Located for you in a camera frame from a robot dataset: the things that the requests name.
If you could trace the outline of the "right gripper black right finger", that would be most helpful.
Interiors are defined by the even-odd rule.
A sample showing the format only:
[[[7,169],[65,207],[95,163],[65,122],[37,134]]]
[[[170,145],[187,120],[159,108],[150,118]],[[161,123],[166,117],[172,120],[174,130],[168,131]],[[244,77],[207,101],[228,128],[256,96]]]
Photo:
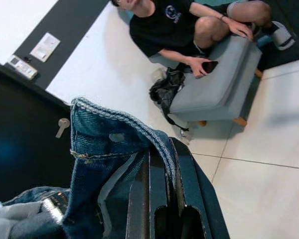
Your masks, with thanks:
[[[172,138],[180,239],[228,239],[229,232],[212,183],[187,145]]]

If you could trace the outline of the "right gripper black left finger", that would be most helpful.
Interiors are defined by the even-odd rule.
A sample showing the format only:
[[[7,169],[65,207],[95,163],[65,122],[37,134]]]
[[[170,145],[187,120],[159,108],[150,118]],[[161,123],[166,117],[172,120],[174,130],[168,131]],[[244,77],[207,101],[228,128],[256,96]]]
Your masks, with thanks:
[[[156,149],[150,149],[130,189],[126,238],[168,238],[167,209],[164,162]]]

